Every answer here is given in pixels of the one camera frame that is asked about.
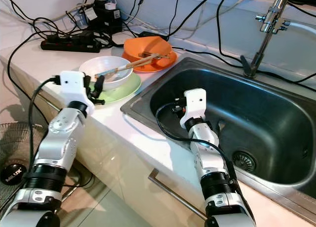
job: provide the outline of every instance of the stainless steel sink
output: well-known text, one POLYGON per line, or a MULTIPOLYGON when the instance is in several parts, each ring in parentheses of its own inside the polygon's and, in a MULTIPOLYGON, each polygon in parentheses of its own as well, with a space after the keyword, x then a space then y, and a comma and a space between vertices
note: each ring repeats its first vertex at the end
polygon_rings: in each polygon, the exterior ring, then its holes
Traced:
MULTIPOLYGON (((161 132, 156 110, 194 88, 207 92, 206 119, 238 178, 316 224, 316 101, 185 58, 121 109, 161 132)), ((160 119, 187 137, 170 110, 160 119)))

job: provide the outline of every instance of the white wall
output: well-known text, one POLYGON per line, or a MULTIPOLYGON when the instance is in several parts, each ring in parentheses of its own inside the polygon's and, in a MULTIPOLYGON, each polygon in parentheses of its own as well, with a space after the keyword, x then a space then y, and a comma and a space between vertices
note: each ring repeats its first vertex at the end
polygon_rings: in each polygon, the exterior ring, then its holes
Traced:
MULTIPOLYGON (((203 19, 216 13, 220 0, 209 0, 205 6, 203 19)), ((223 8, 230 6, 237 0, 226 0, 223 8)), ((228 53, 245 55, 250 61, 255 52, 258 51, 265 36, 260 32, 261 23, 255 20, 256 13, 266 13, 273 0, 245 0, 233 10, 220 16, 222 33, 222 48, 228 53)), ((130 12, 132 0, 118 0, 119 7, 125 12, 130 12)), ((174 13, 176 0, 144 0, 141 5, 138 17, 145 22, 151 23, 159 28, 168 26, 174 13)), ((173 22, 174 26, 179 25, 182 20, 199 3, 197 0, 179 0, 177 16, 173 22)), ((308 7, 308 10, 316 13, 316 7, 308 7)), ((187 21, 184 26, 194 26, 198 20, 200 10, 187 21)), ((303 22, 316 28, 316 19, 298 10, 287 7, 283 17, 298 22, 303 22)), ((177 36, 188 35, 185 31, 179 31, 177 36)), ((216 20, 205 24, 189 39, 195 44, 195 50, 204 50, 207 45, 218 50, 216 20)), ((182 40, 170 42, 175 46, 183 46, 182 40)), ((316 36, 306 31, 292 27, 286 32, 279 32, 273 36, 266 50, 261 69, 274 70, 291 79, 298 79, 315 72, 316 65, 316 36)))
MULTIPOLYGON (((54 18, 65 13, 82 0, 14 0, 20 8, 31 18, 54 18)), ((1 10, 10 11, 7 0, 0 0, 0 50, 18 45, 31 34, 28 24, 17 21, 1 10)), ((59 21, 58 26, 70 26, 70 20, 59 21)), ((6 66, 0 63, 0 123, 11 121, 27 121, 28 99, 13 87, 5 72, 6 66)), ((35 123, 44 121, 35 115, 35 123)))

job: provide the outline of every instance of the white bowl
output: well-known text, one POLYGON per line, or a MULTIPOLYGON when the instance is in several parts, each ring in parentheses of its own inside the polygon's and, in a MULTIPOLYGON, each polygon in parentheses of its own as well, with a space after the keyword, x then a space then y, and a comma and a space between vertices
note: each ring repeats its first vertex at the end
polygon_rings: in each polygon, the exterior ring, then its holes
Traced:
MULTIPOLYGON (((128 60, 116 57, 116 56, 101 56, 92 58, 84 62, 80 67, 79 71, 84 72, 86 75, 91 76, 91 82, 95 82, 95 74, 105 72, 110 69, 114 69, 130 63, 128 60)), ((103 90, 112 90, 120 85, 124 84, 128 77, 132 74, 133 69, 127 69, 114 74, 113 76, 105 79, 103 82, 103 90)))

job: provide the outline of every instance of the green plate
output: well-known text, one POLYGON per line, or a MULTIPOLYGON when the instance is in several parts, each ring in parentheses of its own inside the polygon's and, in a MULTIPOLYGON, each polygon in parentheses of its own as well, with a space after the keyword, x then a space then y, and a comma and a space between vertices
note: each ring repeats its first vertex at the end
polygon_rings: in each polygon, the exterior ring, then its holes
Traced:
MULTIPOLYGON (((105 100, 105 104, 113 103, 134 93, 138 90, 141 84, 142 81, 140 77, 137 74, 132 73, 127 82, 113 90, 103 91, 98 99, 105 100)), ((93 85, 90 85, 90 88, 92 91, 94 90, 93 85)))

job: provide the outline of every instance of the robotic arm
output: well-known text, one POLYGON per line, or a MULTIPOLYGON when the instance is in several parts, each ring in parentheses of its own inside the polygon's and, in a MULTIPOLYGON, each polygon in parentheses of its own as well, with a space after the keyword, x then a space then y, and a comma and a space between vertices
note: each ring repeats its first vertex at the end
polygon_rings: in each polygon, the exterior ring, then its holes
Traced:
MULTIPOLYGON (((206 91, 193 89, 184 92, 186 97, 185 115, 180 125, 189 137, 208 141, 216 146, 219 139, 205 122, 206 91)), ((230 177, 220 153, 206 144, 191 142, 195 155, 195 168, 205 199, 208 220, 205 227, 255 227, 255 223, 239 194, 237 180, 230 177)))
POLYGON ((88 114, 88 100, 81 72, 60 74, 64 102, 68 104, 49 124, 26 183, 0 221, 1 227, 59 227, 55 214, 61 206, 61 189, 76 157, 88 114))

